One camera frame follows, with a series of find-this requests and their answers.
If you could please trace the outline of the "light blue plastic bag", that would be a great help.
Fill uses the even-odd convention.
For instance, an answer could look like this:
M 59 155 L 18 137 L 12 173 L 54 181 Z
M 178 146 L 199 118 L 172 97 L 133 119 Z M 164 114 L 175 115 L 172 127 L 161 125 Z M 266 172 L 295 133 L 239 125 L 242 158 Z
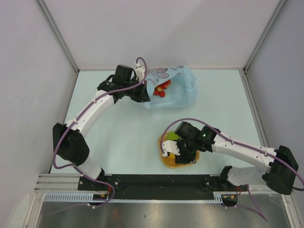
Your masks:
M 149 69 L 146 77 L 149 102 L 144 102 L 147 109 L 188 107 L 195 103 L 198 88 L 196 77 L 192 71 L 183 66 L 162 67 Z M 155 95 L 156 88 L 164 83 L 163 96 Z

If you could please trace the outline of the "green fake lime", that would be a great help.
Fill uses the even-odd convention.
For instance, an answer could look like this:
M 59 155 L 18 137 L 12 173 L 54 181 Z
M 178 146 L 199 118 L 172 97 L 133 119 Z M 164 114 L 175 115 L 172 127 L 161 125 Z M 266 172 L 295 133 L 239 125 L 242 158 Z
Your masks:
M 166 139 L 165 139 L 165 140 L 166 140 L 166 141 L 167 141 L 167 140 L 177 141 L 177 140 L 179 140 L 179 136 L 176 135 L 174 132 L 168 132 L 168 133 L 166 134 Z

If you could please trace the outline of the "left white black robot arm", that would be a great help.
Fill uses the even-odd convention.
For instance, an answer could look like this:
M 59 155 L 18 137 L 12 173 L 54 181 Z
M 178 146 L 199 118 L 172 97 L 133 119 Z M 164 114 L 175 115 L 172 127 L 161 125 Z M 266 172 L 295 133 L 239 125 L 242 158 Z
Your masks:
M 85 137 L 99 117 L 123 97 L 137 103 L 150 101 L 146 76 L 146 66 L 136 64 L 136 68 L 131 68 L 118 65 L 115 73 L 100 83 L 93 98 L 75 117 L 65 124 L 53 126 L 54 155 L 88 176 L 88 184 L 95 190 L 104 186 L 105 172 L 90 157 Z

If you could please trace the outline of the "red cherry tomato bunch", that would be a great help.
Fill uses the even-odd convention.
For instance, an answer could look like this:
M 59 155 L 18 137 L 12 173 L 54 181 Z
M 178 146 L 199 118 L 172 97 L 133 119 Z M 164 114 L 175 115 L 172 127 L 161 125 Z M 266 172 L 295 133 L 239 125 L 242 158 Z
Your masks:
M 166 82 L 156 86 L 154 88 L 153 95 L 159 97 L 165 97 L 166 96 L 165 90 L 168 89 L 170 84 L 171 84 L 171 80 L 167 80 Z

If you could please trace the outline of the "yellow fake lemon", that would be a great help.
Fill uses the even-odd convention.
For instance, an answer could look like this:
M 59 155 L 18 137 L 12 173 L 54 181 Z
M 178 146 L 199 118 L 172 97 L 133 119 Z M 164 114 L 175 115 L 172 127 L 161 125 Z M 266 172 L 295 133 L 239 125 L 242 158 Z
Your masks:
M 167 158 L 174 160 L 175 159 L 175 154 L 170 153 Z

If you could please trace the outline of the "woven bamboo tray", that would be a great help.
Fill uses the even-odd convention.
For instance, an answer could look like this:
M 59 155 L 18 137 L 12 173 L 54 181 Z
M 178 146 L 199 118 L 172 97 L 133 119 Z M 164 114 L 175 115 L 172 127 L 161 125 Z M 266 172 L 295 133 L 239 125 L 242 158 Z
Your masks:
M 163 163 L 166 167 L 172 168 L 172 169 L 177 169 L 177 168 L 183 168 L 183 167 L 187 167 L 187 166 L 192 166 L 192 165 L 195 164 L 195 163 L 191 163 L 191 164 L 176 164 L 176 163 L 175 163 L 175 159 L 172 160 L 172 159 L 168 159 L 167 157 L 163 157 L 163 156 L 162 156 L 161 147 L 160 147 L 161 138 L 162 138 L 162 136 L 160 136 L 159 139 L 158 139 L 159 154 L 160 154 L 162 163 Z M 197 162 L 198 162 L 199 159 L 200 159 L 200 152 L 199 152 L 199 151 L 197 151 L 197 157 L 196 157 L 196 158 L 197 158 Z

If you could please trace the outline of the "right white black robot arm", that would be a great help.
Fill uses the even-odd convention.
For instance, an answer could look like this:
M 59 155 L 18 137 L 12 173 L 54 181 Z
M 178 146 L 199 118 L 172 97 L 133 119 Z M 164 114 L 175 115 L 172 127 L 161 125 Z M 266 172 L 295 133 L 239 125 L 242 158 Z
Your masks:
M 250 164 L 244 168 L 226 166 L 219 178 L 223 190 L 241 185 L 264 185 L 283 195 L 292 193 L 299 166 L 289 148 L 254 146 L 236 141 L 219 129 L 204 126 L 200 130 L 188 122 L 182 122 L 175 134 L 181 139 L 178 147 L 187 152 L 220 153 Z

